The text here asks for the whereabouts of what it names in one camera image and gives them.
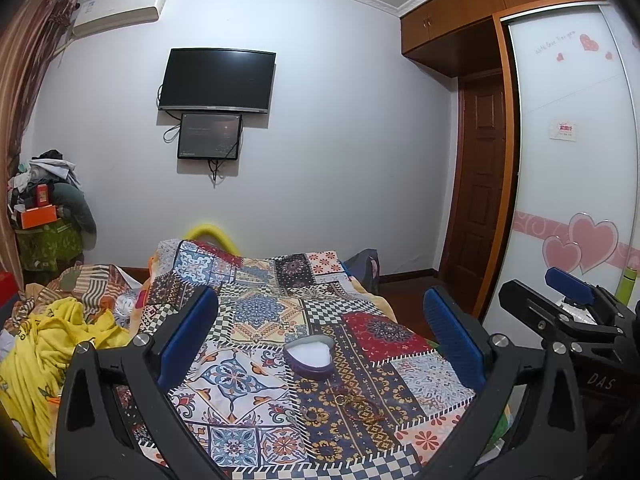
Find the purple heart-shaped jewelry box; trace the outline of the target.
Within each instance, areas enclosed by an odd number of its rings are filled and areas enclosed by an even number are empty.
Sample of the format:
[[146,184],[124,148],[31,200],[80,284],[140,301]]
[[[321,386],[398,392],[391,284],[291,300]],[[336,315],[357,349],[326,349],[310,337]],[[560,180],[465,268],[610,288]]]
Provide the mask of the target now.
[[325,380],[335,370],[335,342],[326,335],[311,335],[288,342],[283,356],[292,371],[303,378]]

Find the green bottle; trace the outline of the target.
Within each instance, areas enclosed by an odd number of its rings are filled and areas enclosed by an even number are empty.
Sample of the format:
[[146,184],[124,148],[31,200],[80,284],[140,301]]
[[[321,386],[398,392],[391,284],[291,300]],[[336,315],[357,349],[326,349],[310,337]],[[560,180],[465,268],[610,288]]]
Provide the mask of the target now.
[[616,288],[615,297],[621,304],[624,304],[625,306],[629,304],[632,292],[634,291],[634,284],[636,284],[637,276],[638,271],[627,266],[623,270],[623,274],[620,277],[620,281],[618,282]]

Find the yellow blanket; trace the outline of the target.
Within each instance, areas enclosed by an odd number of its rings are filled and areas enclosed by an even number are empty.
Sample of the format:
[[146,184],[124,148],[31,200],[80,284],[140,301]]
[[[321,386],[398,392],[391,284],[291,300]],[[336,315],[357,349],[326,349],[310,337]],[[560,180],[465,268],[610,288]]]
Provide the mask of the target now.
[[28,448],[54,471],[54,408],[78,344],[99,350],[126,346],[130,333],[110,311],[85,319],[84,305],[73,297],[56,300],[30,314],[18,328],[14,345],[1,362],[1,405]]

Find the brown wooden door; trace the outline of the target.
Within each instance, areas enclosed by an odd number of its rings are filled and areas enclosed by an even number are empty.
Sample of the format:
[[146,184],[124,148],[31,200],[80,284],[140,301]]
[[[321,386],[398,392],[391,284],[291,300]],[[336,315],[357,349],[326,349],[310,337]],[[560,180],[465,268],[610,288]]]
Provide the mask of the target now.
[[463,79],[454,194],[439,278],[469,314],[474,311],[494,241],[505,143],[502,75]]

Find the white wardrobe sliding door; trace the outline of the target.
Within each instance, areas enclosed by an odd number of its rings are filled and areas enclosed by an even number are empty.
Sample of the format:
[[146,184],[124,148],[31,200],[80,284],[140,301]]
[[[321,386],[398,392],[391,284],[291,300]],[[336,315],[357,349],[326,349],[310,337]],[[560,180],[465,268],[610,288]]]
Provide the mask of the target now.
[[499,284],[556,266],[614,292],[639,267],[639,39],[611,3],[506,18],[518,177]]

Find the striped brown pillow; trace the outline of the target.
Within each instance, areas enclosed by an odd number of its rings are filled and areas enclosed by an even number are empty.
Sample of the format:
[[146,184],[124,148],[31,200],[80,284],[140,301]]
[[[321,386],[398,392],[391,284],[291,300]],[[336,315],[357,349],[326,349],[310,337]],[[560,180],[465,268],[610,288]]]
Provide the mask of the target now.
[[117,266],[78,264],[63,271],[47,285],[28,284],[11,312],[11,320],[20,324],[32,313],[42,313],[52,302],[74,298],[84,306],[86,322],[95,321],[106,311],[113,312],[116,300],[132,287]]

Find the dark blue bag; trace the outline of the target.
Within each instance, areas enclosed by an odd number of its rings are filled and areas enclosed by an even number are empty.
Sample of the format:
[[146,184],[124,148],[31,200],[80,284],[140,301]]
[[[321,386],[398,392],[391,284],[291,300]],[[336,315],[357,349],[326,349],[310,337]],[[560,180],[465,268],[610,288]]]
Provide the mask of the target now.
[[376,249],[363,249],[358,254],[343,261],[346,273],[351,278],[356,278],[359,284],[373,295],[378,293],[380,284],[380,262]]

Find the orange box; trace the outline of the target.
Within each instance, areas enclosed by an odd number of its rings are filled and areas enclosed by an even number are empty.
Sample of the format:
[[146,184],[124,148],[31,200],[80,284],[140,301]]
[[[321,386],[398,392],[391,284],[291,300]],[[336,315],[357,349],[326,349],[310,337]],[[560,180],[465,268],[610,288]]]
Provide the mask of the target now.
[[27,209],[18,216],[20,217],[21,228],[28,230],[55,222],[58,220],[58,211],[54,205],[46,205]]

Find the yellow pillow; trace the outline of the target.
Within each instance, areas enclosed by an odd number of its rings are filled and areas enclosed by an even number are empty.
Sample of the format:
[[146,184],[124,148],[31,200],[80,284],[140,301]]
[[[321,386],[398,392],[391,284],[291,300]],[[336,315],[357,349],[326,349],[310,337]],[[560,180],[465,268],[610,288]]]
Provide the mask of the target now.
[[205,237],[217,242],[225,252],[235,256],[241,255],[238,246],[232,242],[231,238],[221,228],[213,224],[202,223],[194,226],[184,236],[186,240],[204,240]]

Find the pile of clutter clothes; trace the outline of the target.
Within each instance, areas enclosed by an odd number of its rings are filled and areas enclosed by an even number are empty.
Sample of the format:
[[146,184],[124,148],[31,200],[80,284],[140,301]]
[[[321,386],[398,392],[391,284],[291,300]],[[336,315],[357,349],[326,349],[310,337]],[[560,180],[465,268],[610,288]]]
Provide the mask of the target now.
[[96,219],[76,165],[47,150],[17,167],[8,181],[8,215],[27,281],[45,283],[85,259]]

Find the brown upper wooden cabinet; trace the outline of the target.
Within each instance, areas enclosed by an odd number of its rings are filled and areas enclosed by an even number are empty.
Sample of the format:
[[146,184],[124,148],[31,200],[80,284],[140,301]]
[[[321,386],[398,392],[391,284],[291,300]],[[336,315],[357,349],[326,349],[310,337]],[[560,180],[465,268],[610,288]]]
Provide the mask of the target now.
[[498,70],[494,15],[547,1],[428,0],[400,19],[401,53],[450,78]]

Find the striped brown curtain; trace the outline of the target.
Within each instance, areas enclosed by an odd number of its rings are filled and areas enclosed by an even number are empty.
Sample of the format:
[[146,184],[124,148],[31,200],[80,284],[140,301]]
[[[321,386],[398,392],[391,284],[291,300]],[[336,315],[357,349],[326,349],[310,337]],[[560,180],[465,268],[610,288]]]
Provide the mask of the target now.
[[1,269],[23,273],[8,214],[8,184],[44,75],[70,30],[78,0],[25,0],[1,34]]

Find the white air conditioner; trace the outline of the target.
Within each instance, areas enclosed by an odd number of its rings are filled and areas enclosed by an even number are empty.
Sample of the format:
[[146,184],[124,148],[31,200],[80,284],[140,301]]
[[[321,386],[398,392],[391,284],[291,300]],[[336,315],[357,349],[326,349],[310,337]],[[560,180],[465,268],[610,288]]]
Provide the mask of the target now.
[[166,0],[88,0],[81,3],[72,28],[74,38],[84,38],[115,28],[160,19]]

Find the small black wall monitor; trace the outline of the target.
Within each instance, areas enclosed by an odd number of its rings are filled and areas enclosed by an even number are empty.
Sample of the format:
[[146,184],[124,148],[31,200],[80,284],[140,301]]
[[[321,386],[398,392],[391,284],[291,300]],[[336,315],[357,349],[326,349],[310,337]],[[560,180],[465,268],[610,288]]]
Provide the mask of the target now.
[[241,115],[186,113],[178,135],[178,159],[237,160],[241,132]]

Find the black wall television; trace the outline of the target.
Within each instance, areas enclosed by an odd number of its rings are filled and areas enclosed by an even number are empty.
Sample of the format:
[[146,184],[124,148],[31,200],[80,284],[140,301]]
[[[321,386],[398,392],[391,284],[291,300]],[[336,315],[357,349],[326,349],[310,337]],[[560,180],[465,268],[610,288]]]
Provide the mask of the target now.
[[277,55],[227,48],[169,52],[158,108],[176,112],[269,112]]

